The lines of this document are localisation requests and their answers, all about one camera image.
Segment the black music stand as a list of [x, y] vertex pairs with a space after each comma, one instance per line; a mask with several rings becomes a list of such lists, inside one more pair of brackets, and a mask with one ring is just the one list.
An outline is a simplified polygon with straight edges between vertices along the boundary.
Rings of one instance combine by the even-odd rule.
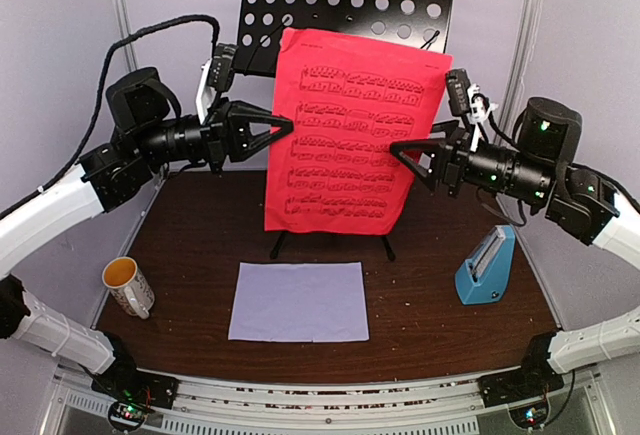
[[274, 77], [288, 27], [315, 28], [445, 52], [453, 0], [241, 0], [234, 62], [244, 76]]

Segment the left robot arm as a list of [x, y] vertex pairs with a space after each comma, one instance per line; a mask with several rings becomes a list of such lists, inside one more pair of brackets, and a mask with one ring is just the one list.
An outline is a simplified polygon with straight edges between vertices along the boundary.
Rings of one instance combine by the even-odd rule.
[[134, 198], [171, 162], [202, 164], [212, 172], [242, 162], [292, 133], [291, 120], [231, 101], [205, 68], [197, 112], [184, 115], [154, 67], [111, 85], [103, 100], [115, 124], [110, 142], [74, 161], [61, 179], [1, 218], [1, 336], [31, 343], [80, 365], [123, 399], [137, 397], [144, 379], [115, 335], [92, 330], [42, 304], [13, 268], [68, 229]]

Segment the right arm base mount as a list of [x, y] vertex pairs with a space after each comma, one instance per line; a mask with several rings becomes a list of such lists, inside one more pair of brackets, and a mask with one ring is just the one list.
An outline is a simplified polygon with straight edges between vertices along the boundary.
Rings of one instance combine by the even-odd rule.
[[516, 427], [534, 431], [551, 421], [549, 395], [564, 387], [564, 378], [551, 369], [519, 367], [481, 376], [478, 387], [485, 408], [505, 405]]

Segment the red sheet music paper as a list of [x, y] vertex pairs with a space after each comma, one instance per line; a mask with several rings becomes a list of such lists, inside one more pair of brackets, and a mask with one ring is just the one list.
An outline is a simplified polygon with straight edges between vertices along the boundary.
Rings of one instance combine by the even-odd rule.
[[273, 112], [294, 130], [269, 149], [264, 228], [387, 235], [414, 176], [390, 153], [426, 138], [452, 56], [317, 29], [285, 29]]

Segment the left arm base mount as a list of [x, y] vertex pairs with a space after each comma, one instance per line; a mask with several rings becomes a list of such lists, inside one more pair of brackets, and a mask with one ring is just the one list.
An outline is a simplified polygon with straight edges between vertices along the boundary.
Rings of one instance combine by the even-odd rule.
[[137, 371], [132, 379], [124, 376], [97, 375], [89, 372], [95, 392], [108, 395], [113, 402], [107, 409], [107, 421], [120, 433], [142, 427], [159, 409], [171, 409], [179, 381], [175, 377]]

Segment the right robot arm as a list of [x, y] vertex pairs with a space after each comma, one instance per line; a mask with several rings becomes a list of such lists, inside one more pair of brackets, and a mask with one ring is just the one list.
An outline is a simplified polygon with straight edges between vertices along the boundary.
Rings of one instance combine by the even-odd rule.
[[[613, 178], [574, 161], [582, 131], [581, 115], [554, 100], [532, 97], [519, 116], [511, 147], [473, 141], [469, 128], [444, 125], [443, 137], [396, 141], [391, 154], [429, 189], [440, 185], [457, 196], [467, 183], [504, 194], [533, 214], [545, 213], [586, 246], [639, 265], [639, 204]], [[534, 337], [513, 374], [519, 395], [535, 395], [553, 374], [639, 351], [639, 311], [582, 329]]]

